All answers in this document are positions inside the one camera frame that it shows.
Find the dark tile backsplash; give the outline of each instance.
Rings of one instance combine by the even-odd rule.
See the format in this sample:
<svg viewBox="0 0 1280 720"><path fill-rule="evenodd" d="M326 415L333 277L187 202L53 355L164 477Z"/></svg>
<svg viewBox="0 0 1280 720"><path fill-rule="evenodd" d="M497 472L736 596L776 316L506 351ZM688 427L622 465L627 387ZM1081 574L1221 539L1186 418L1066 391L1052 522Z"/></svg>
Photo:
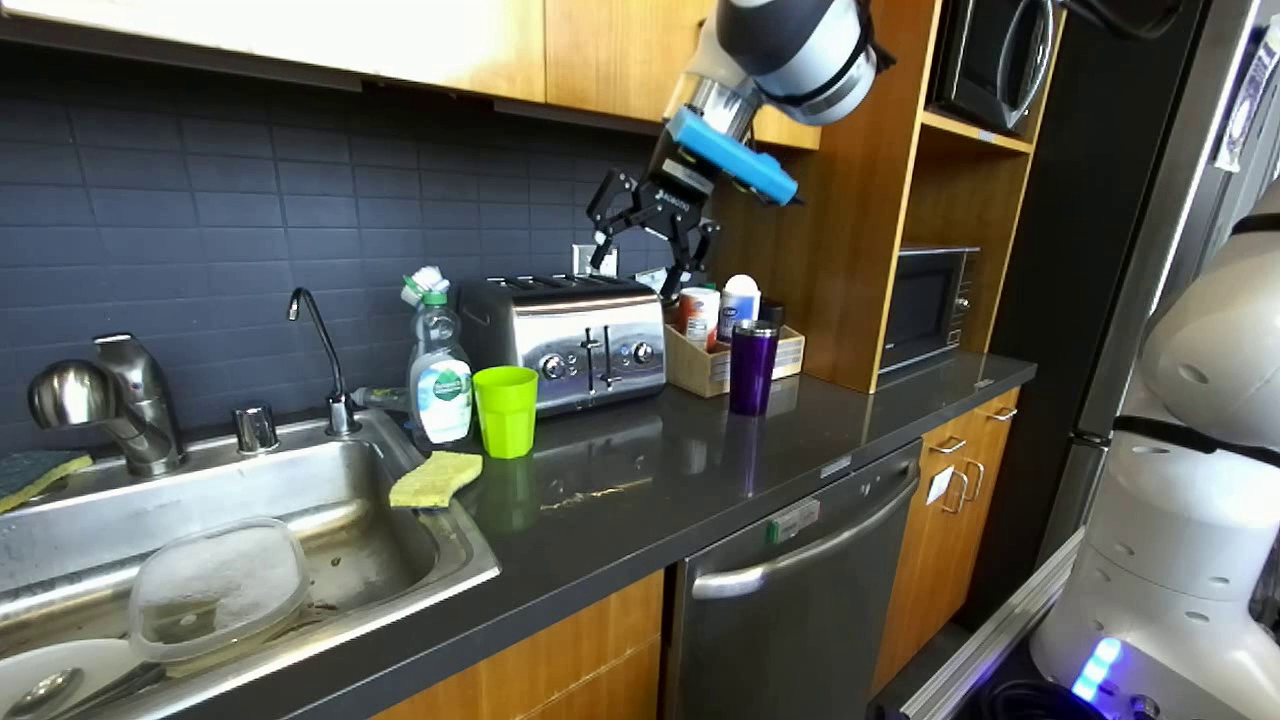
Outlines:
<svg viewBox="0 0 1280 720"><path fill-rule="evenodd" d="M497 117L446 92L321 92L0 44L0 450L83 434L26 418L26 381L135 333L174 415L321 406L309 282L350 385L401 385L401 277L562 272L606 167L653 139ZM618 268L669 264L622 239Z"/></svg>

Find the dark gray countertop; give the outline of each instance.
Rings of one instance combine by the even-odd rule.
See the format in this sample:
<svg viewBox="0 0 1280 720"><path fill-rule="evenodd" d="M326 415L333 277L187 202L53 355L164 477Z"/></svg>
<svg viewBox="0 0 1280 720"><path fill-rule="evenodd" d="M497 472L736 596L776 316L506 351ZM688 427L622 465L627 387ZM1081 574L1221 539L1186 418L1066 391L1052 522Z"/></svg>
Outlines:
<svg viewBox="0 0 1280 720"><path fill-rule="evenodd" d="M1019 360L957 355L877 394L780 381L760 418L680 387L543 418L528 461L488 461L461 493L500 556L492 584L191 716L372 716L807 494L823 467L867 465L1032 375Z"/></svg>

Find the yellow sponge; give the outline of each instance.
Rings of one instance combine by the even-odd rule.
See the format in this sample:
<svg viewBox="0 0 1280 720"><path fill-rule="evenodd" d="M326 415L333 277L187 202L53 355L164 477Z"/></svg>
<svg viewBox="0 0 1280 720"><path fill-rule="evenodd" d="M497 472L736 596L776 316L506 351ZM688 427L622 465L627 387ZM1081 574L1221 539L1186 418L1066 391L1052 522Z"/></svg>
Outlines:
<svg viewBox="0 0 1280 720"><path fill-rule="evenodd" d="M391 506L446 506L451 493L480 477L484 461L468 450L433 450L391 482Z"/></svg>

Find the bottle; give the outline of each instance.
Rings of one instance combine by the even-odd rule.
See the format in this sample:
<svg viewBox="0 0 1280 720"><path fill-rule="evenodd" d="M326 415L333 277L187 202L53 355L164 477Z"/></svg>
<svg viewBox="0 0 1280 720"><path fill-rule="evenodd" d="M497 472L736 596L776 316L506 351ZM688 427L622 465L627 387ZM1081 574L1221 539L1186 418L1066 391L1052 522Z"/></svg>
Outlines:
<svg viewBox="0 0 1280 720"><path fill-rule="evenodd" d="M723 280L718 290L718 344L733 338L733 326L760 320L760 282L743 272Z"/></svg>
<svg viewBox="0 0 1280 720"><path fill-rule="evenodd" d="M446 280L418 268L403 280L401 298L414 307L414 346L407 364L407 406L433 444L455 444L472 427L472 364L455 344Z"/></svg>

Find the sink basin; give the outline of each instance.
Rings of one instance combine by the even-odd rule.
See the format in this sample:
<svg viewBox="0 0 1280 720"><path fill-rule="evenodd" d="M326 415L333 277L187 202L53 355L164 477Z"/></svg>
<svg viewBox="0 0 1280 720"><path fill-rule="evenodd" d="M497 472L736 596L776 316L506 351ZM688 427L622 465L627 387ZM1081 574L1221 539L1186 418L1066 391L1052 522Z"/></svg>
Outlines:
<svg viewBox="0 0 1280 720"><path fill-rule="evenodd" d="M125 640L126 590L150 553L250 522L285 522L298 539L309 607L271 640L225 647L215 665L164 665L116 712L191 709L492 578L497 556L461 505L384 505L386 482L425 456L384 412L356 418L350 438L325 434L325 423L281 423L281 447L262 456L240 456L232 434L203 438L179 472L145 482L125 465L95 465L70 480L76 493L0 517L0 661Z"/></svg>

